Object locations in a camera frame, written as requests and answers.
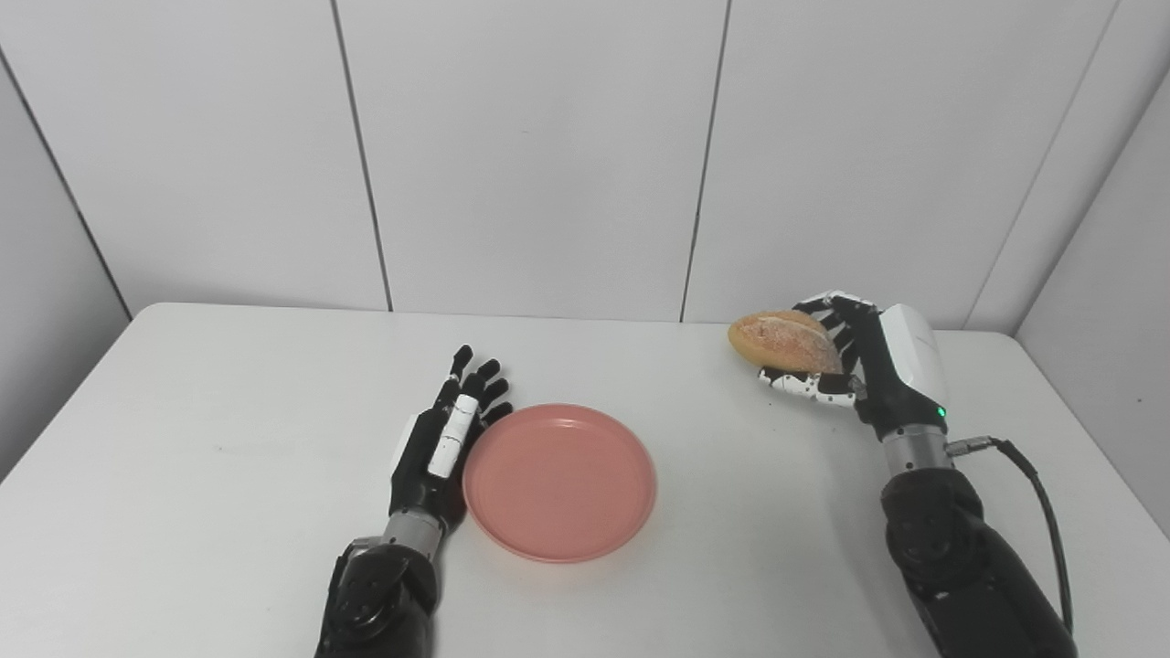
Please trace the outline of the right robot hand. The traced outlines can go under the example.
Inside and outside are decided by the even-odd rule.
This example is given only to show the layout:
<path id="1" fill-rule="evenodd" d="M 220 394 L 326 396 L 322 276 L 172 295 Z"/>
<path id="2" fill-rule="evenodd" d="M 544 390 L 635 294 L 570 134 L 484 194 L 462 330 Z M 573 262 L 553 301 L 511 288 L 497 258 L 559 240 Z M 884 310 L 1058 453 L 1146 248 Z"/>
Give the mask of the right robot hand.
<path id="1" fill-rule="evenodd" d="M 760 366 L 769 388 L 833 407 L 851 407 L 885 440 L 910 429 L 947 433 L 947 390 L 940 347 L 922 313 L 888 308 L 847 292 L 824 292 L 794 304 L 830 333 L 841 372 Z"/>

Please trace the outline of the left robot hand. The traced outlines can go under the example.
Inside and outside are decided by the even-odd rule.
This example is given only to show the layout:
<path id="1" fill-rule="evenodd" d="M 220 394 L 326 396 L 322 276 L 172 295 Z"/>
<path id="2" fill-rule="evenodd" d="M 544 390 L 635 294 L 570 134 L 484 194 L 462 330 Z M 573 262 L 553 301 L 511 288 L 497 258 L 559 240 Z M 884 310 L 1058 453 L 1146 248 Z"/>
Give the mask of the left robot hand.
<path id="1" fill-rule="evenodd" d="M 422 513 L 445 535 L 463 525 L 464 464 L 472 448 L 512 411 L 510 384 L 497 359 L 473 362 L 470 345 L 452 355 L 450 372 L 434 403 L 407 421 L 391 474 L 388 513 Z"/>

